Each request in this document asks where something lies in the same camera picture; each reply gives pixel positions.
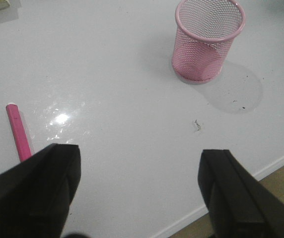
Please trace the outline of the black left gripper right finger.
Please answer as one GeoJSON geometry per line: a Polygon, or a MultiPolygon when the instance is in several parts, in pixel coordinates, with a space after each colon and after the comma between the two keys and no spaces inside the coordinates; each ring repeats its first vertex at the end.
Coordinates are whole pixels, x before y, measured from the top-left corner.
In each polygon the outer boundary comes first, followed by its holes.
{"type": "Polygon", "coordinates": [[[284,204],[229,150],[202,151],[198,184],[215,238],[284,238],[284,204]]]}

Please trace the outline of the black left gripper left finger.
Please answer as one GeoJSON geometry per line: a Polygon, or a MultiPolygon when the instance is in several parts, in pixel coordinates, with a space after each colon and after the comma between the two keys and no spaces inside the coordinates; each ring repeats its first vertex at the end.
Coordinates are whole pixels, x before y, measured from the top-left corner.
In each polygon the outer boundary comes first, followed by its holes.
{"type": "Polygon", "coordinates": [[[59,238],[80,178],[71,144],[51,144],[0,174],[0,238],[59,238]]]}

